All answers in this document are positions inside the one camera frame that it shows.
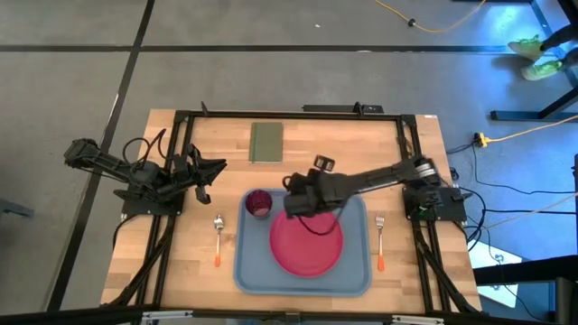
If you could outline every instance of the green book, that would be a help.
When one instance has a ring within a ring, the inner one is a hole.
[[[283,160],[283,124],[255,122],[251,125],[249,161],[280,163]]]

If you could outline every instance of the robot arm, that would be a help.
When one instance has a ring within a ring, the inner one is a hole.
[[[119,181],[128,183],[130,190],[115,190],[115,194],[123,200],[163,203],[190,186],[196,185],[197,200],[209,204],[210,196],[204,187],[212,184],[227,163],[224,159],[203,159],[199,149],[193,144],[189,144],[187,154],[191,157],[192,163],[187,162],[187,156],[179,154],[170,158],[174,166],[174,171],[171,172],[154,162],[125,162],[111,154],[103,153],[94,140],[79,139],[73,141],[64,154],[64,163],[81,170],[99,169]]]
[[[317,156],[316,166],[330,166],[328,158]],[[289,195],[284,198],[288,216],[312,217],[345,206],[348,198],[371,190],[405,184],[422,194],[420,201],[425,206],[436,201],[435,189],[441,178],[434,162],[424,157],[415,157],[394,165],[353,175],[327,173],[323,168],[311,168],[307,176],[294,173],[285,177],[284,186]]]

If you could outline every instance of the red cup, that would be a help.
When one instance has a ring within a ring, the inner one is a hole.
[[[245,199],[245,207],[255,218],[269,217],[269,211],[273,206],[271,194],[266,190],[253,190]]]

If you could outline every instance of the wooden tabletop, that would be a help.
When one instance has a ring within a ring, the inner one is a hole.
[[[174,110],[152,110],[144,137],[151,140],[163,128],[171,133]],[[436,116],[417,116],[423,154],[432,158],[440,174],[450,179],[442,134]],[[251,123],[277,121],[284,124],[284,156],[278,164],[248,160]],[[424,303],[410,223],[406,220],[401,185],[362,195],[368,210],[372,281],[360,297],[312,297],[252,295],[241,292],[233,279],[238,205],[254,188],[281,188],[284,176],[306,173],[316,154],[335,160],[335,172],[353,173],[376,169],[401,160],[396,126],[387,121],[336,121],[251,118],[195,118],[191,139],[204,158],[225,158],[228,166],[207,187],[210,205],[186,194],[182,215],[177,218],[168,264],[162,307],[251,311],[358,311],[422,313]],[[168,139],[163,141],[166,152]],[[182,147],[182,139],[177,148]],[[149,158],[163,165],[155,150]],[[385,212],[383,247],[386,269],[377,268],[378,232],[375,216]],[[213,265],[216,232],[212,221],[221,214],[226,226],[221,236],[221,266]],[[108,270],[102,302],[116,298],[143,262],[151,225],[150,216],[130,221],[118,233],[117,246]],[[438,222],[437,234],[443,267],[469,303],[480,299],[462,232],[451,222]],[[434,307],[440,308],[434,273],[430,272]],[[153,270],[146,300],[152,299],[156,279]]]

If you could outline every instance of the red plate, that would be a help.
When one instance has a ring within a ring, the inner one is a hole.
[[[329,230],[335,222],[331,212],[301,219],[310,229],[320,233]],[[315,235],[299,219],[287,218],[283,210],[271,226],[269,243],[275,260],[285,271],[297,276],[315,277],[331,270],[340,259],[343,234],[338,223],[330,234]]]

